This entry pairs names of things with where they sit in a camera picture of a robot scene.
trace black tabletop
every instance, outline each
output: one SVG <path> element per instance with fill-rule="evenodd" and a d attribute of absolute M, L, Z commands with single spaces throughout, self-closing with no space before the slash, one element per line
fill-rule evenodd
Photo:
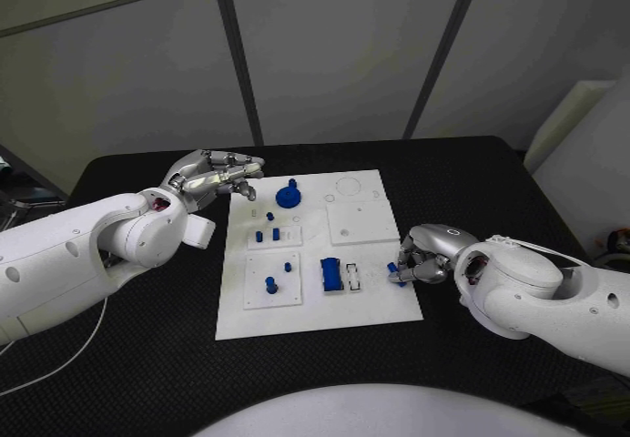
<path fill-rule="evenodd" d="M 501 234 L 584 259 L 565 224 L 496 137 L 239 148 L 268 176 L 380 171 L 398 228 L 445 223 Z M 155 186 L 184 152 L 119 155 L 88 166 L 76 207 Z M 214 341 L 227 197 L 200 212 L 216 223 L 206 250 L 170 262 L 111 296 L 95 339 L 70 365 L 0 398 L 10 434 L 187 435 L 253 403 L 313 387 L 396 382 L 513 405 L 604 374 L 542 340 L 506 340 L 458 303 L 451 281 L 416 284 L 424 321 Z M 16 343 L 0 358 L 0 390 L 53 370 L 83 344 L 101 311 Z"/>

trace blue object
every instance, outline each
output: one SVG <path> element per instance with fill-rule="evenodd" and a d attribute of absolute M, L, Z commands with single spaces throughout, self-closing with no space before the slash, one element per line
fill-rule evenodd
<path fill-rule="evenodd" d="M 398 267 L 396 267 L 396 265 L 392 262 L 387 264 L 387 269 L 389 269 L 390 273 L 398 271 Z M 406 285 L 405 282 L 396 282 L 396 284 L 398 284 L 399 287 L 403 287 Z"/>
<path fill-rule="evenodd" d="M 324 291 L 338 291 L 344 289 L 341 283 L 341 272 L 338 271 L 338 260 L 325 258 L 320 260 L 321 272 L 324 275 Z"/>
<path fill-rule="evenodd" d="M 301 202 L 301 193 L 295 179 L 288 180 L 288 187 L 279 189 L 275 194 L 275 202 L 281 208 L 294 208 Z"/>
<path fill-rule="evenodd" d="M 269 294 L 275 294 L 275 291 L 278 290 L 278 286 L 275 285 L 275 282 L 272 281 L 272 277 L 268 277 L 265 279 L 265 284 L 266 284 L 266 292 Z"/>

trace robotic hand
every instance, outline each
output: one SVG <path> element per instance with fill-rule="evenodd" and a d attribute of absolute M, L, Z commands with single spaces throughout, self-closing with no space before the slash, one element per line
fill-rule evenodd
<path fill-rule="evenodd" d="M 537 252 L 576 267 L 558 268 Z M 500 236 L 478 242 L 444 225 L 411 229 L 398 266 L 392 282 L 436 283 L 452 270 L 461 305 L 491 332 L 511 340 L 533 334 L 571 357 L 630 377 L 627 274 Z"/>
<path fill-rule="evenodd" d="M 181 242 L 206 249 L 214 225 L 191 213 L 222 193 L 255 200 L 245 178 L 262 178 L 263 163 L 197 150 L 176 162 L 158 188 L 103 198 L 0 233 L 0 345 L 70 319 L 161 266 Z"/>

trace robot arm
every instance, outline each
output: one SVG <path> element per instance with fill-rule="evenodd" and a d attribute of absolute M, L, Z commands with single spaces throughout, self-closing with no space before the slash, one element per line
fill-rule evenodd
<path fill-rule="evenodd" d="M 140 273 L 161 266 L 180 243 L 206 249 L 213 223 L 191 213 L 220 193 L 256 192 L 263 160 L 197 150 L 158 188 L 121 194 L 0 233 L 0 345 L 57 325 Z M 109 257 L 101 259 L 101 253 Z"/>
<path fill-rule="evenodd" d="M 465 246 L 454 244 L 448 230 L 465 235 L 457 240 L 467 240 Z M 406 268 L 413 251 L 421 253 L 419 261 L 432 263 L 421 274 L 418 265 Z M 537 252 L 559 255 L 578 266 L 559 269 Z M 477 242 L 442 225 L 413 227 L 402 242 L 400 273 L 393 272 L 389 280 L 411 276 L 434 283 L 442 280 L 444 266 L 452 269 L 461 304 L 491 332 L 511 340 L 533 334 L 571 357 L 630 376 L 627 274 L 500 236 Z"/>

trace black table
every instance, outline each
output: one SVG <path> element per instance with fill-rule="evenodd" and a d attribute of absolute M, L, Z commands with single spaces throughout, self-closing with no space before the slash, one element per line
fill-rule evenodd
<path fill-rule="evenodd" d="M 496 137 L 240 148 L 268 176 L 377 168 L 400 233 L 447 223 L 582 258 L 562 220 Z M 76 207 L 155 186 L 184 152 L 99 158 L 69 200 Z M 200 213 L 210 246 L 181 246 L 170 262 L 109 298 L 88 349 L 53 377 L 0 398 L 3 434 L 186 435 L 268 398 L 357 382 L 399 382 L 522 405 L 604 371 L 542 340 L 491 334 L 458 303 L 451 281 L 416 284 L 425 320 L 269 337 L 213 340 L 227 197 Z M 0 358 L 0 389 L 54 369 L 80 347 L 101 311 L 21 340 Z"/>

